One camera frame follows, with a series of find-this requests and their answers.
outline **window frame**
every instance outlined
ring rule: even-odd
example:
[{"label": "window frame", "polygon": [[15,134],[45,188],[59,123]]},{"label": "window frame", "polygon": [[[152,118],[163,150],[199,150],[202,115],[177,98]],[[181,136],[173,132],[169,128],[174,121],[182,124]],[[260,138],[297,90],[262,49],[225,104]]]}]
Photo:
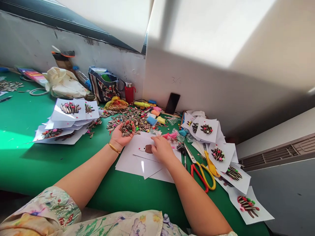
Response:
[{"label": "window frame", "polygon": [[[59,4],[43,0],[0,0],[0,10],[39,24],[43,23],[59,30],[136,51],[72,10]],[[142,54],[146,53],[146,41],[147,35],[143,43]]]}]

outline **floral dress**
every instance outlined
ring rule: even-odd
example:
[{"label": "floral dress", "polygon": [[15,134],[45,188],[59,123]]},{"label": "floral dress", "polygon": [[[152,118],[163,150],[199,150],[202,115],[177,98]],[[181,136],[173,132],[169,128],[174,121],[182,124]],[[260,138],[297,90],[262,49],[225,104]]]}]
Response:
[{"label": "floral dress", "polygon": [[58,187],[49,187],[0,224],[0,235],[186,235],[167,214],[121,211],[80,222],[81,211]]}]

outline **red thermos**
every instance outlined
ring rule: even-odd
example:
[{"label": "red thermos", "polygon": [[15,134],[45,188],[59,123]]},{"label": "red thermos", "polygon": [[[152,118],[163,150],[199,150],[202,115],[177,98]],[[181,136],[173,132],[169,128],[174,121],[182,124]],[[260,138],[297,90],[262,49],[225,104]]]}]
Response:
[{"label": "red thermos", "polygon": [[134,90],[136,92],[136,88],[132,86],[132,83],[126,82],[125,96],[126,96],[126,102],[129,104],[134,102]]}]

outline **handwritten number on wall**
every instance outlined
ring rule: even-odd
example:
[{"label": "handwritten number on wall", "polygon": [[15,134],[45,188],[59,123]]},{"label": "handwritten number on wall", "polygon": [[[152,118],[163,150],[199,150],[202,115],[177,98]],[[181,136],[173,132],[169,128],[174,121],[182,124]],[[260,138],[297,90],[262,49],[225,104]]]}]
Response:
[{"label": "handwritten number on wall", "polygon": [[178,79],[175,79],[175,77],[172,77],[172,78],[173,78],[172,84],[176,84],[176,83],[181,84],[181,80],[179,80],[180,77]]}]

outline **smartphone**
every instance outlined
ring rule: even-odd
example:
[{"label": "smartphone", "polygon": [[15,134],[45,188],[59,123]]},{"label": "smartphone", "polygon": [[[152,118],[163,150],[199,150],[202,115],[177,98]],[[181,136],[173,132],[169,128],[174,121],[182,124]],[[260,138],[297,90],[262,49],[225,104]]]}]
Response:
[{"label": "smartphone", "polygon": [[179,101],[180,95],[176,93],[171,93],[170,98],[168,99],[165,113],[174,114]]}]

